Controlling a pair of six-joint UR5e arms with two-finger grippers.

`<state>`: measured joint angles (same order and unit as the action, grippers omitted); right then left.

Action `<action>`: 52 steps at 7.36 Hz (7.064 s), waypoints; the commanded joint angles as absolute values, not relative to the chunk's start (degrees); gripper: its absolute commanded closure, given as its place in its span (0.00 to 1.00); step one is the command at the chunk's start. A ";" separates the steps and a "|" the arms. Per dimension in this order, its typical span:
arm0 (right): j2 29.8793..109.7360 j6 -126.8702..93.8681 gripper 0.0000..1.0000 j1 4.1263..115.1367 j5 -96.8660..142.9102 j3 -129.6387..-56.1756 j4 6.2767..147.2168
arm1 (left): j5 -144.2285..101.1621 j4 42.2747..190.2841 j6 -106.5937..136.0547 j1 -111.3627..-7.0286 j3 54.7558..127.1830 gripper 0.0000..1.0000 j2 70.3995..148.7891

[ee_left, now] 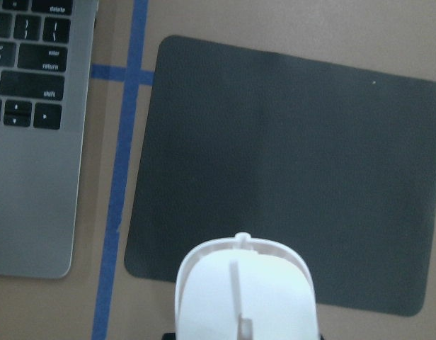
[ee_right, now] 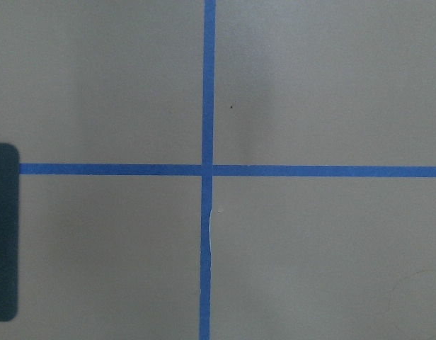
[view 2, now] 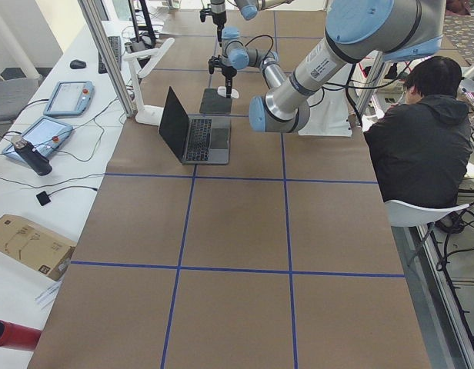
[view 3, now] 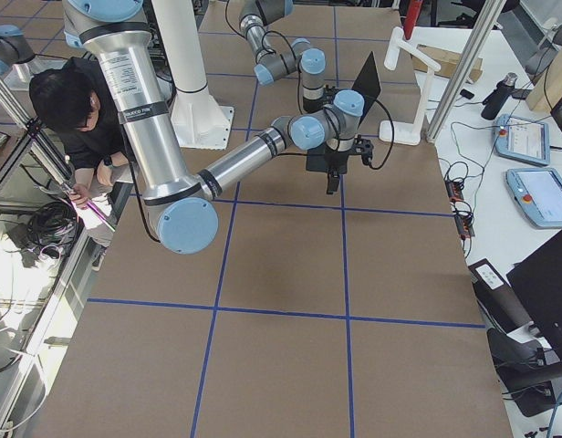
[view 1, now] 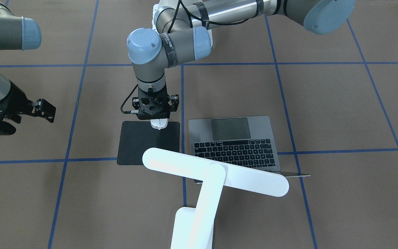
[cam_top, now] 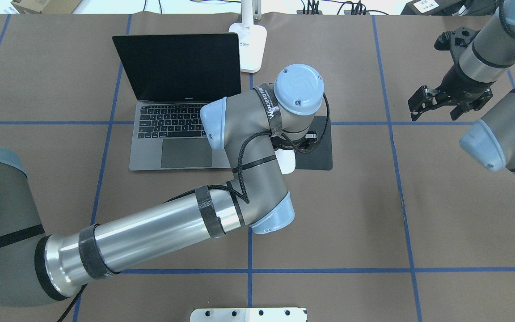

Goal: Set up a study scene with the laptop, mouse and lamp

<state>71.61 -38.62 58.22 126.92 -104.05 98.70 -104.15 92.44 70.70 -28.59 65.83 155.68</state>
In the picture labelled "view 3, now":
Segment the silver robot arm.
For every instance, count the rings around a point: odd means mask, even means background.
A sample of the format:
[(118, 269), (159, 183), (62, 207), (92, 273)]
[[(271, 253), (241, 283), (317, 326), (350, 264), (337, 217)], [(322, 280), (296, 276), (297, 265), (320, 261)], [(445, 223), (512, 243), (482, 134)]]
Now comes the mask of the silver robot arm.
[(247, 1), (239, 14), (239, 32), (255, 56), (254, 73), (260, 85), (271, 85), (294, 73), (300, 80), (299, 107), (313, 113), (329, 104), (336, 91), (325, 82), (325, 53), (305, 38), (286, 42), (287, 50), (276, 50), (271, 35), (286, 37), (270, 26), (293, 12), (291, 1)]
[(192, 4), (153, 5), (176, 91), (173, 103), (163, 97), (151, 62), (142, 2), (66, 1), (63, 7), (68, 43), (99, 61), (147, 185), (143, 200), (151, 226), (174, 253), (208, 246), (218, 229), (213, 200), (288, 146), (310, 150), (329, 142), (346, 149), (357, 133), (364, 99), (341, 90), (317, 112), (280, 117), (205, 169), (190, 172), (183, 149), (224, 149), (234, 115), (207, 87)]

